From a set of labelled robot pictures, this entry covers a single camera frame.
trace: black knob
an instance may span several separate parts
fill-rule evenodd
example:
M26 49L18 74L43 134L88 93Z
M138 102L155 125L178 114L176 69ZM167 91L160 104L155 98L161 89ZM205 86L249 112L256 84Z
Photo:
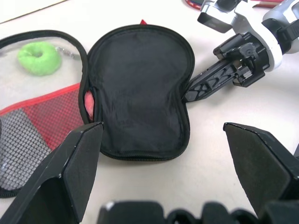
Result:
M232 11L242 0L218 0L217 4L223 11Z

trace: red mesh pocket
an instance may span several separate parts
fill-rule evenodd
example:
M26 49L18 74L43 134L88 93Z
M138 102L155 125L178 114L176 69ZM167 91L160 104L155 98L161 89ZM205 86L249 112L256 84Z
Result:
M15 196L38 164L83 125L79 84L0 111L0 197Z

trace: zippered pouch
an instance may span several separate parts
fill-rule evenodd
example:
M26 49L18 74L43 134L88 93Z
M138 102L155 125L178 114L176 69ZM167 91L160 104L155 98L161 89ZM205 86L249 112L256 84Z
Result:
M194 68L186 39L159 26L122 27L94 44L88 62L79 108L85 123L104 122L103 154L159 161L184 152L190 124L181 99ZM84 106L88 92L94 98L92 119Z
M58 31L0 40L0 197L15 196L39 163L83 124L78 82L86 61L82 45Z

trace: open camera case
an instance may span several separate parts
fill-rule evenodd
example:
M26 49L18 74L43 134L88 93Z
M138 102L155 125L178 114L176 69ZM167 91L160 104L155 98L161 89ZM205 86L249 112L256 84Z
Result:
M195 61L186 39L164 27L126 26L100 38L87 57L79 108L85 124L104 122L101 152L135 161L181 155L190 138L182 97ZM88 91L93 119L85 109Z

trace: black plastic part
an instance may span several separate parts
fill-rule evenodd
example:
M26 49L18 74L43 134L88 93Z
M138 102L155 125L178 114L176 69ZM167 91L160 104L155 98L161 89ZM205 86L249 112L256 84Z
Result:
M245 210L236 210L231 214L232 218L240 224L258 224L256 216Z
M192 102L211 96L233 81L236 74L237 69L230 61L217 62L189 82L188 92L184 95L183 101Z
M98 166L102 126L83 135L63 172L63 181L78 221L82 221Z
M183 97L185 102L205 99L233 81L248 87L265 75L269 68L266 48L250 33L236 34L214 49L220 59L203 73L193 78Z
M230 51L231 49L240 47L244 44L246 44L246 41L244 40L242 35L236 34L236 35L232 36L231 38L229 38L224 43L222 43L221 45L219 45L218 47L216 47L213 50L213 54L216 55L218 57L218 59L221 60L221 59L225 58L224 54L226 52Z
M289 26L278 31L282 42L292 42L299 37L299 20L292 22Z
M262 224L298 224L299 201L270 202L263 209Z
M102 132L101 123L92 123L71 131L64 142L36 168L0 219L0 224L78 224L86 209L85 202L88 199L84 197L89 197L95 170L91 168L87 177L81 177L78 175L86 173L77 172L74 165L83 165L79 161L81 156L84 163L92 161L97 164L93 157L99 153ZM90 152L89 159L86 158L88 154L84 153L85 150ZM66 176L74 173L76 176L64 180L66 169Z
M118 202L103 206L98 224L165 224L163 208L156 202Z
M242 0L217 0L218 7L223 10L230 12L232 11Z
M167 217L167 224L197 224L194 216L185 210L179 209L172 211Z
M226 123L235 170L258 216L272 200L299 199L299 160L269 132Z
M266 19L262 24L275 36L283 55L291 49L291 42L284 40L284 34L279 32L284 27L282 23L275 19Z
M235 224L226 208L219 203L206 203L201 215L202 224Z
M209 28L212 28L212 29L220 32L220 33L226 33L232 28L232 25L224 23L221 20L218 20L214 17L211 17L210 15L208 15L204 12L200 13L197 21Z

